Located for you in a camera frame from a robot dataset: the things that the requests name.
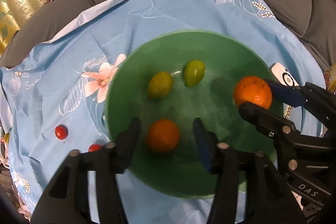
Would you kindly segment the red cherry tomato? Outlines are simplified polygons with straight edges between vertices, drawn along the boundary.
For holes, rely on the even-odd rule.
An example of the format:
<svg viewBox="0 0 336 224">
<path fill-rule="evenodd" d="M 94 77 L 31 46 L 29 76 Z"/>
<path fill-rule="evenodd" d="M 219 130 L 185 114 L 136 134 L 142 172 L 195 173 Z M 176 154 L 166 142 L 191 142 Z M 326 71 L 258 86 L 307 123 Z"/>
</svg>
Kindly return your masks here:
<svg viewBox="0 0 336 224">
<path fill-rule="evenodd" d="M 64 125 L 58 125 L 55 127 L 55 136 L 59 139 L 59 140 L 64 140 L 67 138 L 68 136 L 68 130 L 66 128 L 66 126 Z"/>
<path fill-rule="evenodd" d="M 100 148 L 102 148 L 102 145 L 94 143 L 90 145 L 90 147 L 88 148 L 88 152 L 98 151 Z"/>
</svg>

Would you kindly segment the green plastic bowl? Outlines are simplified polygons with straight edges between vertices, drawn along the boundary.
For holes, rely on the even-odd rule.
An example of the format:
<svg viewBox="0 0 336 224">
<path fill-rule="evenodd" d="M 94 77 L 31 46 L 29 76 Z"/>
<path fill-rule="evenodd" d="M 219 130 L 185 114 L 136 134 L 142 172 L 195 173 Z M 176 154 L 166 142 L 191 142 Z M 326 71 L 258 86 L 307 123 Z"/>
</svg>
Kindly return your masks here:
<svg viewBox="0 0 336 224">
<path fill-rule="evenodd" d="M 189 88 L 183 80 L 185 65 L 200 60 L 206 66 L 201 82 Z M 154 100 L 147 93 L 151 78 L 167 72 L 171 92 Z M 206 129 L 239 151 L 263 151 L 276 160 L 272 141 L 241 119 L 234 103 L 235 85 L 246 76 L 272 79 L 266 63 L 244 44 L 220 34 L 181 31 L 160 36 L 137 48 L 112 79 L 104 115 L 111 139 L 126 130 L 132 118 L 141 120 L 141 136 L 130 173 L 151 188 L 180 198 L 214 194 L 216 176 L 202 165 L 192 132 L 201 118 Z M 153 153 L 145 143 L 147 131 L 159 119 L 172 120 L 181 132 L 177 147 Z"/>
</svg>

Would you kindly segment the green tomato front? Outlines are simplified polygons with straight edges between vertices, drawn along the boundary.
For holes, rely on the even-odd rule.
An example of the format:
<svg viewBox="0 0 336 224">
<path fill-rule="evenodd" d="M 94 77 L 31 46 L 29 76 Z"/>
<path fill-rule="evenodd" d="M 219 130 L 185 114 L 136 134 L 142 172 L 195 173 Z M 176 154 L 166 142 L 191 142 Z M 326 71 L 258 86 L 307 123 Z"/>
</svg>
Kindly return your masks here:
<svg viewBox="0 0 336 224">
<path fill-rule="evenodd" d="M 173 87 L 173 78 L 167 72 L 155 74 L 148 83 L 147 93 L 151 99 L 158 100 L 167 96 Z"/>
</svg>

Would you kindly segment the orange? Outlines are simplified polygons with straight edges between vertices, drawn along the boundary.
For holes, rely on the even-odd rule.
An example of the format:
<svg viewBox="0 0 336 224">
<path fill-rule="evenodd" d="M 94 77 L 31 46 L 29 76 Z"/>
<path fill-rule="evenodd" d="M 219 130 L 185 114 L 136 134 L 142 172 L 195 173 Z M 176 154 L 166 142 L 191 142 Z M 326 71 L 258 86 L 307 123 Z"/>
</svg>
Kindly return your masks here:
<svg viewBox="0 0 336 224">
<path fill-rule="evenodd" d="M 175 149 L 180 139 L 178 126 L 169 119 L 154 122 L 146 135 L 146 144 L 153 152 L 166 153 Z"/>
<path fill-rule="evenodd" d="M 234 88 L 233 98 L 237 107 L 244 102 L 251 102 L 264 109 L 269 109 L 272 104 L 272 92 L 269 85 L 256 76 L 242 78 Z"/>
</svg>

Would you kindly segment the white remote control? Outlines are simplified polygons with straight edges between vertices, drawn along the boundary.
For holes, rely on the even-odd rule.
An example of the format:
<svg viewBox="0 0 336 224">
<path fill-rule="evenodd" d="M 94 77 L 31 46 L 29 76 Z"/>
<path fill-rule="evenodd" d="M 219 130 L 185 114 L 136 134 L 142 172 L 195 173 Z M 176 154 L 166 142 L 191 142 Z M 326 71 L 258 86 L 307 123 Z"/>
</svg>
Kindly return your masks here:
<svg viewBox="0 0 336 224">
<path fill-rule="evenodd" d="M 281 84 L 291 88 L 298 86 L 298 82 L 281 63 L 275 63 L 271 67 L 271 71 Z"/>
</svg>

